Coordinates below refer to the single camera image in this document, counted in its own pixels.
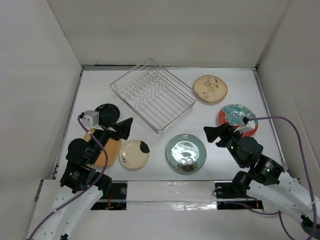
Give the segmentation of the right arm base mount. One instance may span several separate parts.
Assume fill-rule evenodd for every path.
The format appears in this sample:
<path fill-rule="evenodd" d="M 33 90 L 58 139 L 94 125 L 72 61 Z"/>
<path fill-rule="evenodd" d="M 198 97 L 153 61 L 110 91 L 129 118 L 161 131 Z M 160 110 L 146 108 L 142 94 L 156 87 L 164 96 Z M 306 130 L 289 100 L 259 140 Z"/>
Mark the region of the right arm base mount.
<path fill-rule="evenodd" d="M 244 210 L 246 207 L 253 210 L 263 210 L 261 200 L 236 193 L 231 182 L 215 182 L 212 195 L 216 197 L 218 210 Z"/>

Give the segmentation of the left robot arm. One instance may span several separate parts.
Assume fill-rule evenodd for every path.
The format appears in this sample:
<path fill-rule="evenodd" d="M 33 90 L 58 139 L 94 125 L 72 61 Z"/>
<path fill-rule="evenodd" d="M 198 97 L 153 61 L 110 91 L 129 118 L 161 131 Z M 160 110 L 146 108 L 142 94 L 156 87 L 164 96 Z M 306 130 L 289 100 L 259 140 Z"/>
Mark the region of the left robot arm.
<path fill-rule="evenodd" d="M 85 125 L 89 116 L 77 117 L 79 125 L 90 135 L 90 140 L 74 139 L 68 146 L 67 165 L 60 179 L 60 187 L 48 215 L 35 227 L 30 240 L 71 240 L 85 216 L 100 198 L 107 198 L 112 191 L 112 178 L 91 168 L 97 157 L 104 154 L 107 142 L 126 140 L 130 135 L 133 118 L 121 122 L 107 119 L 104 125 L 95 125 L 91 132 Z"/>

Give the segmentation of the cream plate with black spot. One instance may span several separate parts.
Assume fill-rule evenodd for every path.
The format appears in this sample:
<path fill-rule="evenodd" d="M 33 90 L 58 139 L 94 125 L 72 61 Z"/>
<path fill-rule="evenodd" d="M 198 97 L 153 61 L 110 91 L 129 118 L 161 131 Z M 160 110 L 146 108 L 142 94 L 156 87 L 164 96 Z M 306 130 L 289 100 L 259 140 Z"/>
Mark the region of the cream plate with black spot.
<path fill-rule="evenodd" d="M 119 160 L 124 167 L 138 170 L 144 167 L 150 157 L 149 146 L 141 140 L 131 140 L 125 143 L 119 151 Z"/>

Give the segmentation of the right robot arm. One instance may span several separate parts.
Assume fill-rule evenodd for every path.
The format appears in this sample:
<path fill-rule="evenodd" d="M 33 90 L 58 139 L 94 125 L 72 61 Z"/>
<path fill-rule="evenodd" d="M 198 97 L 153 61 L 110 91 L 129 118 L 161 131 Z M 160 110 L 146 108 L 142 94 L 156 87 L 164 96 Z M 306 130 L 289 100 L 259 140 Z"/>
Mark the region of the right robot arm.
<path fill-rule="evenodd" d="M 263 154 L 263 146 L 253 137 L 243 136 L 245 127 L 224 123 L 203 128 L 207 141 L 226 148 L 239 171 L 232 180 L 231 191 L 237 197 L 246 195 L 276 207 L 295 220 L 309 235 L 320 238 L 320 199 L 291 177 L 275 160 Z"/>

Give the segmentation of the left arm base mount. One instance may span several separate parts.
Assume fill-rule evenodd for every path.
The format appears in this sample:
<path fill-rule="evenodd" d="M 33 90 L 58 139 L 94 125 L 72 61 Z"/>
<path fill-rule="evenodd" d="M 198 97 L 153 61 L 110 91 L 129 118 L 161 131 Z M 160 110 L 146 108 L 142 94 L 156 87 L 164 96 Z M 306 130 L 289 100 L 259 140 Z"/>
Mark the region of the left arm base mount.
<path fill-rule="evenodd" d="M 112 183 L 108 195 L 100 198 L 92 207 L 92 211 L 116 211 L 127 209 L 127 181 L 116 181 Z"/>

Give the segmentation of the light blue flower plate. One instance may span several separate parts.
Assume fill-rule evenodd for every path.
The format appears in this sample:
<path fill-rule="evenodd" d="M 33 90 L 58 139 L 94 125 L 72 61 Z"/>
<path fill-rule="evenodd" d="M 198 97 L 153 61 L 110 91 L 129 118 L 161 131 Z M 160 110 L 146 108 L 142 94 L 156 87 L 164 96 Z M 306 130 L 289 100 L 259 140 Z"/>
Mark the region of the light blue flower plate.
<path fill-rule="evenodd" d="M 165 155 L 170 165 L 181 173 L 198 171 L 207 160 L 204 143 L 192 134 L 179 134 L 166 145 Z"/>

